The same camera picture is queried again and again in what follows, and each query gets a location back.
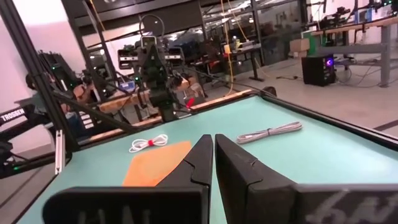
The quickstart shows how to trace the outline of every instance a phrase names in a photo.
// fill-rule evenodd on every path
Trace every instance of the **yellow cable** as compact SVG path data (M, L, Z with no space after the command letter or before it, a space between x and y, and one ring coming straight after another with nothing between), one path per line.
M229 7L232 9L231 2L230 2L229 0L228 0L228 4L229 4ZM244 38L245 41L247 42L249 39L246 37L246 35L244 35L244 32L243 32L243 30L242 30L242 27L241 27L239 21L238 21L238 18L236 18L236 16L235 16L235 12L234 12L233 10L231 10L231 12L232 12L232 15L234 16L235 22L237 23L239 29L241 30L241 33L242 33L242 35L243 35L243 38ZM256 62L257 66L258 66L258 69L260 70L260 72L261 72L265 77L268 77L268 78L269 78L269 75L267 75L267 74L261 69L261 66L260 66L260 64L259 64L259 62L257 61L256 58L254 58L254 61Z
M225 20L225 11L224 11L224 3L223 3L223 0L221 0L220 1L221 2L221 10L223 11L223 19ZM227 30L227 28L226 28L226 22L227 21L225 21L224 22L224 30L225 30L225 37L226 37L226 45L228 46L228 47L230 47L229 46L229 40L228 40L228 30ZM229 71L230 71L230 73L231 73L231 81L230 81L230 84L231 84L231 88L229 88L229 92L226 94L226 96L228 96L229 94L231 94L231 92L232 92L232 90L233 90L233 82L234 82L234 75L233 75L233 71L232 71L232 63L231 63L231 52L230 53L228 53L228 64L229 64Z

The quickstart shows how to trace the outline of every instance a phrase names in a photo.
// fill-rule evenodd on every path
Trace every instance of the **cardboard box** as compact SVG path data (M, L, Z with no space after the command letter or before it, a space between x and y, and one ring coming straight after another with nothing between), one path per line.
M291 52L302 52L310 49L310 40L308 38L290 41Z
M302 58L302 57L306 57L307 56L307 51L301 51L301 52L291 52L289 53L290 56L292 56L293 58Z

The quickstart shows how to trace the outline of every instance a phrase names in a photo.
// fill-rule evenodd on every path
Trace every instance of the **purple light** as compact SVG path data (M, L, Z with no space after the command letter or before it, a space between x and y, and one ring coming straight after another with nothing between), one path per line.
M328 59L326 59L326 66L327 67L331 67L331 66L333 66L333 59L332 58L328 58Z

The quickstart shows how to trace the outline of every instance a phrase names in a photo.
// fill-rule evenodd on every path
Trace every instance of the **white wall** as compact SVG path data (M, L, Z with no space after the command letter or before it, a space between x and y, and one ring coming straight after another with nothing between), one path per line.
M3 112L18 107L14 102L31 97L32 91L26 87L26 68L2 20L0 20L0 49L0 111ZM26 119L20 118L7 123L0 127L0 131L24 120ZM13 152L20 153L50 143L50 136L43 126L37 126L12 139L11 143L14 146Z
M36 50L62 54L71 69L76 72L80 72L86 68L81 50L69 26L61 0L14 0L14 4L19 11ZM138 30L137 25L109 30L104 35L106 39L110 39L135 30ZM33 91L26 87L26 68L2 21L0 22L0 38L0 66L2 68L2 72L0 73L0 111L7 111L17 107L14 104L15 101L31 97ZM108 44L115 68L118 68L117 49L122 48L125 44L134 44L139 38L139 36L129 37ZM98 35L96 34L86 36L83 39L86 45L99 42ZM4 125L0 127L0 130L15 125L24 119L21 118L11 124ZM14 138L11 142L14 145L15 152L22 152L50 144L50 136L44 127L38 126Z

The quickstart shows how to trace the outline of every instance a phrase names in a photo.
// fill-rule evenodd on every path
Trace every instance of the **orange cloth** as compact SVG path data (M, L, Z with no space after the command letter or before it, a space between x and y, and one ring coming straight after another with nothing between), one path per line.
M134 156L123 187L155 187L181 163L190 150L191 142L184 141Z

